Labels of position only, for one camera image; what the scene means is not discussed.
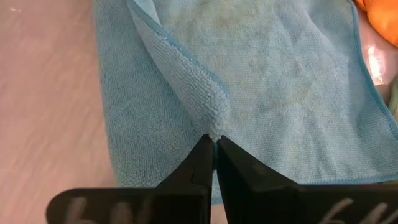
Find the white marking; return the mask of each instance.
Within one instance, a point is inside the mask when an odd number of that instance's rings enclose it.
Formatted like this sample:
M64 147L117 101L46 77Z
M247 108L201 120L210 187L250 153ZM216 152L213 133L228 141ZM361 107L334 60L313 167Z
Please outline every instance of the white marking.
M344 198L343 200L337 202L332 206L332 208L326 213L326 215L322 218L322 221L319 222L319 224L345 224L343 220L332 220L332 218L344 208L346 208L348 205L351 205L354 202L354 200L350 198Z
M132 224L132 212L130 205L119 202L111 213L111 224Z
M368 215L359 223L359 224L371 224L371 223L378 223L382 214L386 211L388 205L386 203L380 203L369 212Z
M380 224L390 224L398 218L398 209L394 211L386 220L380 222Z
M96 224L91 220L80 219L87 206L87 200L84 197L72 199L68 206L67 215L64 224Z
M154 196L150 195L144 199L142 203L142 208L137 216L137 224L148 224L152 218L152 201Z

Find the blue microfiber towel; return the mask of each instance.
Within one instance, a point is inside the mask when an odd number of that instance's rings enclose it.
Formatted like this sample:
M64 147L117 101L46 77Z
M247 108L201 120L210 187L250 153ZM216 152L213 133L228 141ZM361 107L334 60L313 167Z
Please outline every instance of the blue microfiber towel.
M154 187L202 134L301 184L398 179L349 0L96 0L109 151ZM218 182L213 202L221 202Z

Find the towel fold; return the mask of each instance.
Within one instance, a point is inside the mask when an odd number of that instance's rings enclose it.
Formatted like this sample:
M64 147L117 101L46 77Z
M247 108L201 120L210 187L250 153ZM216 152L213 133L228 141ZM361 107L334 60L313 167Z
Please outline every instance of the towel fold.
M398 128L349 0L96 0L119 183L154 187L202 134L301 184L398 179ZM213 202L221 202L214 176Z

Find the orange cloth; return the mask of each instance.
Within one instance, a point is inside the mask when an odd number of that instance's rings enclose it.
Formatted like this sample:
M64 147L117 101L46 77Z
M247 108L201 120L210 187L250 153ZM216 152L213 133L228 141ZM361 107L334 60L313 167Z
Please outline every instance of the orange cloth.
M398 47L398 0L356 0L356 3L366 11L374 29Z

